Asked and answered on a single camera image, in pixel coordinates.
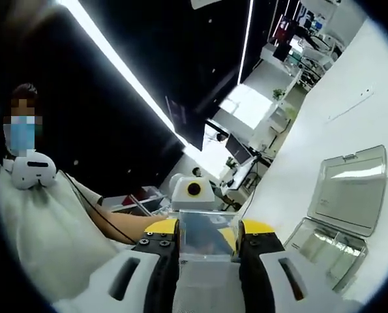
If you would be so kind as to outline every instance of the white device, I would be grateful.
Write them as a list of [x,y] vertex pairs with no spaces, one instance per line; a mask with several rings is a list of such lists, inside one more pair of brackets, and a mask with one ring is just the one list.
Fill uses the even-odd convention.
[[[157,275],[155,269],[159,258],[154,252],[122,251],[91,275],[87,289],[81,294],[52,305],[62,313],[146,312],[149,281],[153,274]],[[256,263],[263,264],[268,279],[255,284],[266,284],[273,293],[275,307],[268,312],[356,313],[361,307],[357,301],[343,299],[329,289],[324,274],[298,252],[260,254]],[[298,301],[295,298],[284,264],[292,269],[293,280],[298,281],[305,291],[304,299]],[[246,312],[240,266],[226,261],[185,263],[177,281],[172,312]],[[118,298],[116,291],[122,281],[127,284],[126,288],[121,288],[123,291]],[[262,302],[262,312],[267,311],[265,306],[266,303]]]
[[182,177],[185,177],[185,175],[183,175],[182,173],[176,173],[174,176],[171,177],[171,179],[169,180],[169,190],[170,190],[170,194],[172,195],[173,194],[173,191],[175,190],[175,187],[176,187],[176,183],[178,182],[178,180],[180,180]]
[[215,195],[208,179],[203,177],[182,177],[175,184],[172,194],[172,209],[212,210]]
[[49,187],[55,183],[55,163],[39,152],[28,152],[27,156],[17,156],[15,160],[5,158],[3,167],[11,174],[12,184],[20,190],[39,184]]

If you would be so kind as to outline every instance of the transparent plastic box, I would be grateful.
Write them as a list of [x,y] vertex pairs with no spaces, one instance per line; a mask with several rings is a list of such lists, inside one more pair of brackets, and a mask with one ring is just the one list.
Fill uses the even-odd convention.
[[187,261],[230,261],[235,250],[231,220],[236,213],[179,211],[179,263]]

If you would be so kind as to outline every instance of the blue face mask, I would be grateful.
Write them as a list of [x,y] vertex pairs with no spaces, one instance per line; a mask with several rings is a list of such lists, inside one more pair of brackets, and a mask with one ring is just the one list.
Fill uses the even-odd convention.
[[4,124],[7,149],[16,157],[35,148],[35,119],[33,116],[13,116],[11,124]]

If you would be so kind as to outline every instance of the white vr headset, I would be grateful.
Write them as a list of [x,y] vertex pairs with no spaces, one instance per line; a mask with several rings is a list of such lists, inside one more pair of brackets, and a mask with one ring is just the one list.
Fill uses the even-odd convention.
[[53,160],[39,152],[27,152],[27,156],[17,156],[15,160],[4,159],[3,167],[11,174],[12,184],[20,190],[35,185],[52,186],[56,178]]

